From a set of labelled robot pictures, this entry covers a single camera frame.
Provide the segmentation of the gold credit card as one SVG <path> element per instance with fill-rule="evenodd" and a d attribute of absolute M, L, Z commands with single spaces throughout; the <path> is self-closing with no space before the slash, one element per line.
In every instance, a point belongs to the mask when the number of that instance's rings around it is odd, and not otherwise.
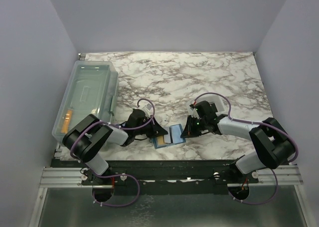
<path fill-rule="evenodd" d="M 159 137 L 157 137 L 157 145 L 158 145 L 158 146 L 165 145 L 164 136 L 159 136 Z"/>

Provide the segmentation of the teal leather card holder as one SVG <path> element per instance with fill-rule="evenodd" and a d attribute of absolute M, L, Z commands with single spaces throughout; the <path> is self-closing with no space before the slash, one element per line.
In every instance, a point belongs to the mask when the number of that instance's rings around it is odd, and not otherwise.
<path fill-rule="evenodd" d="M 152 139 L 155 149 L 160 149 L 186 142 L 186 139 L 181 137 L 183 131 L 181 124 L 164 127 L 164 129 L 167 131 L 167 134 Z"/>

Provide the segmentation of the white magnetic stripe card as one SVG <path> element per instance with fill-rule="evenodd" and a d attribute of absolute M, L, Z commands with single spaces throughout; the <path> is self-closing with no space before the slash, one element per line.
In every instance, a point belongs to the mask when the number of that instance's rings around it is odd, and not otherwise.
<path fill-rule="evenodd" d="M 172 144 L 172 133 L 171 133 L 171 127 L 164 127 L 164 129 L 167 131 L 167 134 L 164 135 L 164 142 L 166 144 Z"/>

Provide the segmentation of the clear acrylic card box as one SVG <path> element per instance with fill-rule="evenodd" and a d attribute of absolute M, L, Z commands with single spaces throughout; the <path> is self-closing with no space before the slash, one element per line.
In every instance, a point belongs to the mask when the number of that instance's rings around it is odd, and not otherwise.
<path fill-rule="evenodd" d="M 196 103 L 198 104 L 201 101 L 207 101 L 211 106 L 215 106 L 217 109 L 215 111 L 217 116 L 219 116 L 220 114 L 226 114 L 228 112 L 227 107 L 224 105 L 223 98 L 218 95 L 203 95 L 197 99 Z M 193 104 L 194 100 L 190 100 L 186 103 L 186 108 L 189 115 L 191 103 Z"/>

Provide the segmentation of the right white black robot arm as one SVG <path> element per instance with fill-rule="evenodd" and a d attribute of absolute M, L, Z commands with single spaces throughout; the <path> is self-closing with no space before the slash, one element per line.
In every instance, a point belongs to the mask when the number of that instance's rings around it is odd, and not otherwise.
<path fill-rule="evenodd" d="M 276 169 L 296 153 L 296 147 L 274 118 L 257 124 L 231 120 L 226 114 L 217 114 L 215 103 L 206 100 L 190 105 L 181 138 L 194 138 L 212 133 L 231 135 L 252 142 L 255 151 L 237 159 L 229 171 L 230 179 L 240 183 L 249 172 L 269 168 Z"/>

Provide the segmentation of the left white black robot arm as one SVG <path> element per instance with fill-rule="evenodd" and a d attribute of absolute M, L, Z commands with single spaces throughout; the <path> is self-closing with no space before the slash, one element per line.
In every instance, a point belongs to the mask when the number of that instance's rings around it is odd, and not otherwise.
<path fill-rule="evenodd" d="M 134 109 L 124 126 L 108 125 L 90 114 L 64 135 L 62 144 L 72 157 L 94 172 L 97 183 L 104 185 L 111 177 L 109 164 L 99 154 L 105 143 L 127 146 L 138 135 L 152 139 L 167 134 L 168 131 L 153 116 L 148 117 L 144 110 Z"/>

